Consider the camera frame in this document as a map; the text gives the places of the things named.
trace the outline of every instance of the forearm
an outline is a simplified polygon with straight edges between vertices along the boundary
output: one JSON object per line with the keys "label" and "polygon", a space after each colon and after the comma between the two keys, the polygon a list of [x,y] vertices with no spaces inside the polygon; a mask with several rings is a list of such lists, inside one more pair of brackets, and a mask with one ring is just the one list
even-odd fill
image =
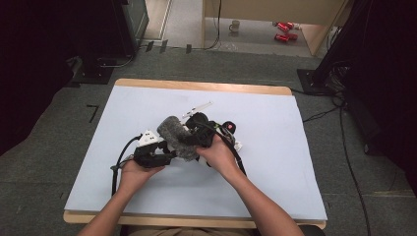
{"label": "forearm", "polygon": [[116,192],[101,212],[78,235],[113,235],[117,221],[131,198],[131,193]]}
{"label": "forearm", "polygon": [[263,236],[303,235],[291,216],[260,191],[240,170],[224,177],[239,194]]}

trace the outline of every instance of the cable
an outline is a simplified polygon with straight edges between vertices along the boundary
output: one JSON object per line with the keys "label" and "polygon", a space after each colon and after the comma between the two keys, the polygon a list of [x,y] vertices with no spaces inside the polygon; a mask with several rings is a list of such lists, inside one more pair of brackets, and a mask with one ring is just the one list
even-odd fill
{"label": "cable", "polygon": [[294,88],[290,88],[290,89],[293,92],[297,92],[297,93],[301,93],[301,94],[305,94],[305,95],[312,95],[312,96],[334,96],[336,94],[336,92],[334,92],[334,93],[312,93],[312,92],[305,92],[305,91],[297,90],[297,89],[294,89]]}
{"label": "cable", "polygon": [[[221,15],[221,0],[220,0],[219,5],[218,5],[217,25],[214,22],[214,27],[217,29],[217,37],[214,40],[214,43],[210,47],[193,48],[193,50],[210,50],[210,49],[215,48],[215,46],[220,42],[220,15]],[[140,50],[144,47],[148,47],[148,45],[141,45],[138,50]],[[165,46],[165,47],[170,48],[170,49],[184,49],[183,47],[173,47],[173,46]]]}
{"label": "cable", "polygon": [[114,65],[114,66],[101,66],[101,65],[99,65],[99,67],[101,67],[101,68],[120,68],[120,67],[124,67],[124,66],[126,66],[127,64],[129,64],[131,61],[132,61],[132,59],[133,59],[133,55],[129,58],[129,60],[127,61],[127,62],[125,62],[125,63],[123,63],[123,64],[120,64],[120,65]]}
{"label": "cable", "polygon": [[118,170],[119,170],[119,168],[120,168],[120,164],[121,164],[120,160],[122,159],[123,154],[125,153],[126,149],[129,147],[129,145],[130,145],[133,141],[139,140],[141,137],[142,137],[142,134],[140,134],[139,136],[134,137],[133,139],[131,139],[131,140],[130,140],[130,141],[129,141],[126,145],[125,145],[125,147],[123,148],[122,152],[120,153],[120,156],[119,156],[119,158],[117,159],[117,163],[116,163],[116,165],[111,166],[111,169],[113,170],[113,182],[112,182],[112,185],[111,185],[111,196],[113,196],[113,195],[116,193],[117,175],[119,174]]}
{"label": "cable", "polygon": [[312,121],[312,120],[317,120],[317,119],[323,118],[324,116],[326,116],[327,114],[331,113],[332,111],[335,111],[338,108],[339,107],[336,106],[336,107],[332,108],[329,111],[325,111],[325,112],[321,112],[319,114],[313,115],[313,116],[311,116],[311,117],[303,120],[303,123],[306,123],[306,122],[309,122],[309,121]]}
{"label": "cable", "polygon": [[371,226],[370,226],[370,223],[369,223],[368,212],[366,210],[366,206],[365,206],[365,202],[364,202],[364,199],[363,199],[363,196],[362,196],[362,192],[359,188],[359,184],[358,184],[358,181],[356,180],[355,174],[353,173],[352,165],[350,163],[350,159],[349,159],[349,156],[347,154],[346,139],[345,139],[345,136],[344,136],[344,128],[343,128],[342,111],[343,111],[343,108],[340,107],[339,118],[340,118],[340,129],[341,129],[341,138],[342,138],[342,141],[343,141],[344,154],[345,154],[345,157],[346,157],[347,166],[349,167],[350,175],[352,176],[353,182],[355,183],[356,191],[358,192],[359,199],[361,201],[362,210],[364,211],[368,236],[371,236]]}

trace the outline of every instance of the tape mark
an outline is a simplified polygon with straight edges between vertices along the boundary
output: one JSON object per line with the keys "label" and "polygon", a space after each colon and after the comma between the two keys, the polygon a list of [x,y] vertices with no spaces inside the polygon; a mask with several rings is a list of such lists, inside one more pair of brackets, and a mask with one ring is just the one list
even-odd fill
{"label": "tape mark", "polygon": [[152,41],[152,42],[150,42],[150,43],[148,43],[148,46],[147,46],[147,52],[151,51],[151,50],[152,50],[152,48],[153,48],[153,41]]}
{"label": "tape mark", "polygon": [[191,44],[187,44],[186,54],[190,54],[190,53],[191,53]]}
{"label": "tape mark", "polygon": [[89,118],[89,123],[91,123],[92,120],[95,117],[95,114],[97,113],[97,110],[98,110],[99,105],[89,105],[89,104],[87,104],[87,107],[93,107],[94,108],[94,112],[92,113],[91,118]]}
{"label": "tape mark", "polygon": [[168,44],[168,39],[162,41],[162,45],[160,46],[159,53],[165,52],[166,45]]}

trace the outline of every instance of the gray carpet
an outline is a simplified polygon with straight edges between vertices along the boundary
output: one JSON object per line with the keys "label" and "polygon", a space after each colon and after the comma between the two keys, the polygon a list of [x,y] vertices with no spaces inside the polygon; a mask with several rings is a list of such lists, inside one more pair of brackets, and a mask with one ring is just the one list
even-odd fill
{"label": "gray carpet", "polygon": [[[83,225],[62,218],[72,185],[112,85],[119,78],[274,85],[301,89],[296,69],[320,59],[218,51],[186,54],[158,48],[115,69],[108,86],[62,88],[31,135],[0,157],[0,235],[75,235]],[[294,94],[303,118],[332,108],[328,97]],[[98,105],[95,117],[91,119]],[[417,201],[403,172],[383,156],[363,153],[363,140],[342,112],[352,168],[364,195],[372,235],[415,235]],[[328,213],[327,235],[367,235],[364,212],[343,152],[339,114],[305,123],[311,157]]]}

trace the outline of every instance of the red object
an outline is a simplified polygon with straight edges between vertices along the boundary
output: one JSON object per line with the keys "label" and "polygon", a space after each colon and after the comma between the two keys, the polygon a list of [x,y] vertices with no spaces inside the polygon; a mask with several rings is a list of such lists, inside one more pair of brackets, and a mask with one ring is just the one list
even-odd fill
{"label": "red object", "polygon": [[280,30],[284,31],[284,32],[289,31],[289,27],[286,26],[284,23],[278,23],[278,24],[276,24],[276,27],[279,28]]}
{"label": "red object", "polygon": [[290,30],[294,29],[293,23],[284,23]]}
{"label": "red object", "polygon": [[289,37],[287,35],[281,35],[281,34],[277,33],[275,35],[275,40],[282,41],[282,42],[287,42],[289,40]]}
{"label": "red object", "polygon": [[288,36],[290,40],[297,40],[298,38],[298,34],[296,33],[287,33],[286,36]]}

